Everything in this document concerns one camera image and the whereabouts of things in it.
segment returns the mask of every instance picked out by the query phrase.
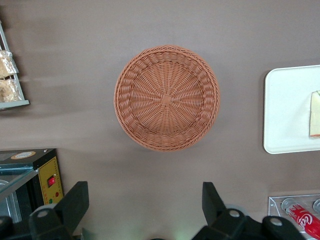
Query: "white tray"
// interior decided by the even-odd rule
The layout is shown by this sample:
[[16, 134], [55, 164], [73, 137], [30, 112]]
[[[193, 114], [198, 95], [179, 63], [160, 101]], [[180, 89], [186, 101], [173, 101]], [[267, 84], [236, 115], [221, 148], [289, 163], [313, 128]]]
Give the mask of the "white tray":
[[309, 137], [311, 94], [320, 90], [320, 65], [277, 68], [265, 77], [264, 149], [270, 154], [320, 150]]

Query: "packaged bread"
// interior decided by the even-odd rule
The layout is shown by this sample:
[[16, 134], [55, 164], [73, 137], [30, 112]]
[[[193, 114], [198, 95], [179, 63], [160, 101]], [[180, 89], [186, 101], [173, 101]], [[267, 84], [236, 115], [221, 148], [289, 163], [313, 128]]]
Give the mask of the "packaged bread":
[[21, 101], [14, 79], [0, 79], [0, 103]]
[[12, 58], [12, 53], [0, 50], [0, 79], [18, 73], [17, 66]]

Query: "screw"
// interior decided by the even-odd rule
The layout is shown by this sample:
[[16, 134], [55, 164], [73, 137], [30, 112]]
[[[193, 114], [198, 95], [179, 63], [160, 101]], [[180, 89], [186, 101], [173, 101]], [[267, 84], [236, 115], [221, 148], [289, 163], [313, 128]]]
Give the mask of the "screw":
[[229, 214], [234, 218], [240, 217], [240, 213], [237, 212], [236, 210], [230, 210]]
[[270, 218], [270, 222], [276, 226], [282, 226], [282, 221], [278, 218], [272, 217]]

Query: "coca-cola can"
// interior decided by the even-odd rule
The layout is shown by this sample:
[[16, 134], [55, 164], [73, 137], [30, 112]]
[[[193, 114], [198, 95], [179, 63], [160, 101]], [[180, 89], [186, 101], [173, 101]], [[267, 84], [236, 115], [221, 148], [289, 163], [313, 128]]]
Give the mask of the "coca-cola can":
[[285, 199], [281, 208], [311, 237], [320, 240], [320, 220], [298, 204], [294, 198]]

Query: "wicker basket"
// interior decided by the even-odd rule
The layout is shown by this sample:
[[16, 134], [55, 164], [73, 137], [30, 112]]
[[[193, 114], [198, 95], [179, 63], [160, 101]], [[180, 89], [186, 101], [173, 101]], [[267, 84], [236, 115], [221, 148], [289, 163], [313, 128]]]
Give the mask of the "wicker basket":
[[149, 48], [120, 74], [116, 116], [138, 144], [155, 151], [182, 150], [212, 127], [220, 106], [215, 74], [196, 53], [175, 45]]

